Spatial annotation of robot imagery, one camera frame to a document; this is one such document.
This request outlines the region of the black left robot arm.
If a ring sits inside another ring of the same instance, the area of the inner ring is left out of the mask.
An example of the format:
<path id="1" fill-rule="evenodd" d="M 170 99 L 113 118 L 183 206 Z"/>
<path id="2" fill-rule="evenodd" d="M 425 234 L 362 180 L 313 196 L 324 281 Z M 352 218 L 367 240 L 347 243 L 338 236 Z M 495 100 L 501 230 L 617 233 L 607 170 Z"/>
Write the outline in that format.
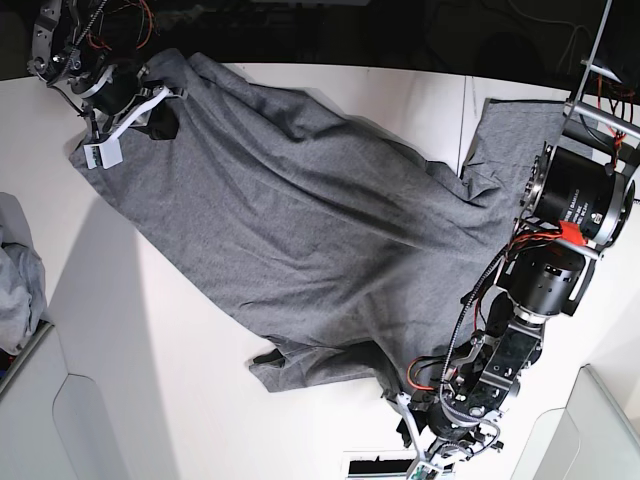
<path id="1" fill-rule="evenodd" d="M 406 373 L 414 394 L 393 401 L 416 452 L 410 478 L 433 479 L 501 448 L 497 422 L 541 355 L 547 320 L 575 313 L 635 203 L 638 95 L 639 5 L 609 1 L 561 130 L 609 159 L 556 143 L 536 158 L 509 242 L 461 300 L 462 315 L 479 318 L 485 294 L 498 290 L 484 325 L 464 344 L 451 340 L 443 356 L 416 358 Z"/>

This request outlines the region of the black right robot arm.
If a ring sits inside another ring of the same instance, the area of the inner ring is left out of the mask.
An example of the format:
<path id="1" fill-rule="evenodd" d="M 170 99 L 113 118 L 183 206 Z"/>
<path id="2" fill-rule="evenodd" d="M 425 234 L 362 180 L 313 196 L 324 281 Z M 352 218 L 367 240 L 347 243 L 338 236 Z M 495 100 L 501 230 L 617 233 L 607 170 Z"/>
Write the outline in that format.
<path id="1" fill-rule="evenodd" d="M 93 140 L 114 135 L 126 120 L 153 140 L 172 140 L 179 123 L 165 99 L 134 113 L 164 87 L 142 59 L 155 32 L 147 1 L 45 1 L 27 68 L 86 121 Z"/>

